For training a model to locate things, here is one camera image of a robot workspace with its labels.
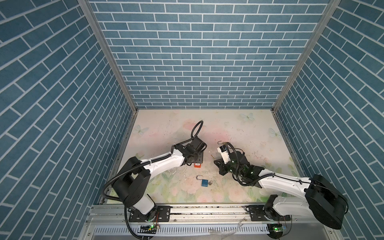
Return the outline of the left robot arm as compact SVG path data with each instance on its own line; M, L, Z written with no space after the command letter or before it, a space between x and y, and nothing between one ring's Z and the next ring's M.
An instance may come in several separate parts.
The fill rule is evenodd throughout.
M170 169L203 162L207 144L198 137L203 123L204 121L199 121L194 126L191 137L172 145L168 153L146 160L139 160L137 157L128 159L120 171L103 186L103 198L119 201L126 208L134 208L152 219L157 206L145 194L149 181Z

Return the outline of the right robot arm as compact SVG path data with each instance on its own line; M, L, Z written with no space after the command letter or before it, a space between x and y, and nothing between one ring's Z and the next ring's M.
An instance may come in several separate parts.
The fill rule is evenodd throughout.
M232 174L243 187L257 187L270 193L264 205L269 220L285 216L315 218L331 229L340 230L349 211L347 198L325 177L294 177L278 174L248 162L245 153L237 151L231 143L217 148L221 158L215 160L220 175Z

